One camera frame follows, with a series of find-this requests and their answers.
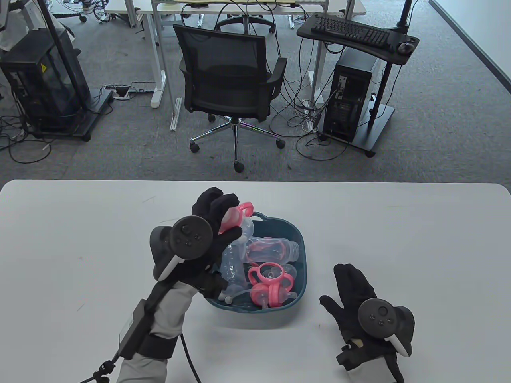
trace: chair base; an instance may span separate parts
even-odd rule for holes
[[[200,147],[197,145],[196,141],[211,136],[213,134],[223,132],[227,129],[232,129],[234,134],[234,170],[237,173],[243,172],[245,169],[245,166],[238,160],[238,129],[248,130],[249,132],[262,134],[267,137],[274,138],[276,141],[277,148],[283,149],[286,146],[286,142],[281,139],[281,137],[277,134],[273,134],[267,130],[258,128],[257,126],[253,126],[250,124],[247,124],[243,122],[241,118],[230,118],[230,117],[224,117],[219,116],[220,118],[224,119],[226,122],[220,126],[217,126],[216,128],[210,129],[205,133],[202,133],[201,135],[198,135],[197,137],[190,138],[190,150],[192,153],[197,153],[200,150]],[[215,121],[215,116],[213,114],[208,114],[207,119],[209,122]]]
[[[275,24],[269,20],[266,20],[262,17],[255,17],[250,15],[240,15],[234,17],[228,17],[225,20],[219,21],[215,27],[216,31],[220,31],[220,27],[230,24],[243,24],[243,33],[248,35],[249,24],[264,24],[270,27],[269,32],[275,33]]]

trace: office chair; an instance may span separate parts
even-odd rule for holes
[[[275,33],[275,24],[272,21],[266,20],[263,18],[263,15],[259,15],[259,17],[250,16],[250,15],[239,15],[232,16],[227,15],[225,20],[219,21],[215,26],[215,31],[220,31],[220,27],[230,24],[243,24],[243,33],[248,35],[248,27],[249,24],[263,24],[270,26],[270,33]]]
[[[215,115],[226,122],[190,139],[192,153],[199,151],[196,141],[231,128],[234,132],[234,169],[245,166],[238,160],[238,129],[275,138],[276,145],[286,145],[280,136],[247,124],[242,119],[266,120],[270,102],[282,86],[287,59],[279,58],[273,73],[266,71],[264,36],[210,31],[174,24],[183,52],[179,69],[184,75],[184,107],[189,112],[207,113],[209,122]]]

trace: pc case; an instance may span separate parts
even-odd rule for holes
[[[361,119],[366,116],[380,66],[381,60],[375,56],[344,49],[334,68],[322,133],[353,141],[357,127],[365,122]]]
[[[78,58],[64,29],[57,29],[65,55],[84,100],[90,92]],[[31,30],[0,61],[11,89],[29,122],[41,131],[68,130],[80,110],[78,95],[48,29]]]

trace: plastic basket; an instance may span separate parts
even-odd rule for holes
[[[215,307],[222,310],[232,311],[236,313],[246,314],[264,314],[268,312],[275,312],[279,310],[285,310],[298,303],[305,292],[307,286],[307,262],[305,257],[305,243],[304,237],[300,231],[288,221],[280,218],[267,217],[264,214],[255,212],[253,217],[259,217],[262,221],[254,220],[254,236],[264,238],[286,238],[290,241],[295,241],[300,246],[300,255],[295,262],[289,262],[296,268],[296,279],[294,281],[293,291],[296,292],[296,299],[288,299],[281,307],[270,307],[261,308],[252,303],[249,294],[243,294],[236,298],[232,304],[226,304],[217,299],[208,299],[208,301]],[[245,264],[245,272],[250,267],[249,264]]]

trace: floor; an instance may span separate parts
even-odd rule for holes
[[[399,19],[402,1],[364,0],[367,15],[356,20],[389,27]],[[196,16],[187,20],[194,23]],[[215,17],[207,16],[206,28]],[[120,20],[99,24],[68,19],[74,30],[75,46],[82,49],[80,62],[91,87],[129,84],[151,79],[142,33],[128,29]],[[238,31],[229,26],[226,31]],[[275,36],[267,27],[256,27],[267,36],[269,62],[276,60]],[[460,38],[428,5],[420,0],[410,28],[421,44],[397,80],[389,102],[396,107],[374,158],[348,148],[332,161],[312,161],[300,156],[295,139],[278,150],[271,139],[242,132],[242,174],[233,170],[231,134],[220,133],[190,153],[190,136],[211,124],[201,112],[181,111],[176,132],[169,131],[168,100],[158,109],[149,107],[149,95],[130,101],[115,101],[113,112],[99,121],[88,143],[56,141],[49,157],[35,164],[17,164],[7,151],[0,152],[0,186],[16,178],[50,179],[141,179],[141,180],[279,180],[279,181],[385,181],[385,182],[494,182],[511,188],[511,95],[467,48]],[[289,29],[287,19],[278,17],[277,35],[282,56],[288,57],[286,76],[299,79],[300,39]],[[183,94],[183,79],[177,63],[180,52],[175,40],[166,41],[171,62],[172,90]],[[304,41],[301,67],[309,63],[312,43]],[[328,78],[338,55],[329,55],[323,81]],[[397,69],[393,70],[393,84]],[[388,86],[384,100],[390,95]],[[279,108],[284,102],[274,101]],[[0,102],[0,113],[12,113],[12,100]],[[291,110],[283,112],[288,118]],[[267,127],[271,118],[258,124]],[[280,116],[272,128],[285,135],[297,135],[301,127],[289,128]],[[343,150],[339,144],[304,147],[313,158],[329,158]],[[25,142],[12,150],[19,160],[31,160],[45,153],[45,145]]]

